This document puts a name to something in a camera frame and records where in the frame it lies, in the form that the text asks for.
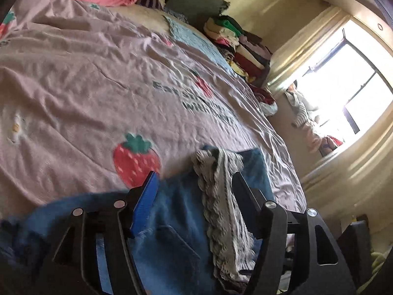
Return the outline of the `blue denim pants lace trim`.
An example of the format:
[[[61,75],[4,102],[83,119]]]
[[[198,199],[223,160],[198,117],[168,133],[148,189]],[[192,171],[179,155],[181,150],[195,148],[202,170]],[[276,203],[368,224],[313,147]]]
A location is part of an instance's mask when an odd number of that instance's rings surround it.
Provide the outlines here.
[[[43,261],[64,232],[76,209],[102,210],[125,197],[125,191],[82,194],[36,208],[21,221],[1,223],[2,294],[111,294],[105,266],[104,241],[96,240],[97,257],[89,268],[98,267],[98,286],[89,288],[73,275],[70,262],[48,276]],[[142,284],[151,294],[223,294],[213,275],[197,174],[189,170],[162,180],[147,225],[128,242]]]

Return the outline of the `red white crumpled garment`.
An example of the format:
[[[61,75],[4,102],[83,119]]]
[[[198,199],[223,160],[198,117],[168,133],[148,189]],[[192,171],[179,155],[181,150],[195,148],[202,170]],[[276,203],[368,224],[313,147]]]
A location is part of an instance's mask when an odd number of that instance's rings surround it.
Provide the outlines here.
[[[264,115],[267,117],[275,115],[278,111],[278,106],[272,97],[272,94],[265,88],[255,87],[254,85],[249,85],[249,87],[256,97],[259,107]]]

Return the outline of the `pink strawberry print duvet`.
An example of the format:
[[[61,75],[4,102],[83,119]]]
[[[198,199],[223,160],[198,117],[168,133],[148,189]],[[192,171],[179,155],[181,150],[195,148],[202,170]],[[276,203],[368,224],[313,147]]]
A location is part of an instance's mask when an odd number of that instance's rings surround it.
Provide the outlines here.
[[[306,209],[284,141],[230,69],[105,7],[17,0],[1,26],[1,217],[130,187],[135,135],[162,177],[204,145],[259,148],[276,200]]]

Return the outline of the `clothes pile on windowsill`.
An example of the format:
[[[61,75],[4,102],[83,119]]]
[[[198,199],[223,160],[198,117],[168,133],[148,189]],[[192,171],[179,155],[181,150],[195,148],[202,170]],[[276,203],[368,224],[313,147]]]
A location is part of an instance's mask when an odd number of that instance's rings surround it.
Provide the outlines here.
[[[306,146],[310,152],[319,152],[323,157],[336,150],[343,142],[332,135],[324,134],[320,125],[320,114],[317,106],[312,106],[298,90],[295,80],[284,92],[295,118],[291,125],[300,129]]]

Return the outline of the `lime green fleece garment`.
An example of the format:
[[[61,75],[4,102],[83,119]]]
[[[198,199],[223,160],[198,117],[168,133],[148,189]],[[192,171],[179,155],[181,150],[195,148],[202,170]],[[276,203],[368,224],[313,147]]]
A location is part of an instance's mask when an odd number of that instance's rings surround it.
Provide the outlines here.
[[[387,257],[388,257],[388,251],[385,251],[384,253],[381,253],[381,252],[372,252],[371,253],[371,260],[372,260],[371,278],[367,282],[365,282],[361,287],[359,287],[359,289],[357,289],[357,291],[356,291],[357,294],[362,294],[363,291],[366,289],[366,287],[371,283],[371,281],[373,281],[373,279],[375,278],[375,276],[377,275],[377,273],[379,272],[379,270],[383,266],[384,262],[386,261]]]

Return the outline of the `folded clothes stack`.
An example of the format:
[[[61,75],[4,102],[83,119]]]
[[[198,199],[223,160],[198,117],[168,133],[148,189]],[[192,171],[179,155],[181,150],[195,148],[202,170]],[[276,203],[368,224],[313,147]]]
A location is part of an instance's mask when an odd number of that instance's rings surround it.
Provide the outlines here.
[[[267,85],[272,52],[262,44],[262,38],[245,31],[227,15],[210,17],[203,30],[236,74],[254,87]]]

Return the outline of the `cream curtain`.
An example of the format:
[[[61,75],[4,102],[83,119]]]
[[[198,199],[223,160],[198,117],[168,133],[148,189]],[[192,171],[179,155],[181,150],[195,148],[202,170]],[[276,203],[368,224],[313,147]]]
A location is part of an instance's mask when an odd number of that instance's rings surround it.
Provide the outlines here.
[[[281,46],[271,58],[266,79],[273,96],[281,96],[292,83],[290,77],[350,19],[349,13],[330,6]]]

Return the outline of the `light blue knitted cloth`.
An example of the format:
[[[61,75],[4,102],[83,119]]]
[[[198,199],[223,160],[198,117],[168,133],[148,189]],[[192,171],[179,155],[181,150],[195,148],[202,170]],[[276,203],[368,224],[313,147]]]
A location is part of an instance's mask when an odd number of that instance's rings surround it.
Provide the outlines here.
[[[227,75],[230,78],[237,77],[217,47],[210,41],[169,15],[163,15],[163,18],[168,24],[171,38],[183,48],[189,57],[219,75]]]

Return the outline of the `window with dark frame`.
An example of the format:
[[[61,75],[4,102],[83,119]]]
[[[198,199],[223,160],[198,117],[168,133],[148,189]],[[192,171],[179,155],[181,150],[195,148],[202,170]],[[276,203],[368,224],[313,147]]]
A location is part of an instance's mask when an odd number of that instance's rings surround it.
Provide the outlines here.
[[[348,142],[392,102],[392,52],[350,20],[298,70],[295,85],[314,133]]]

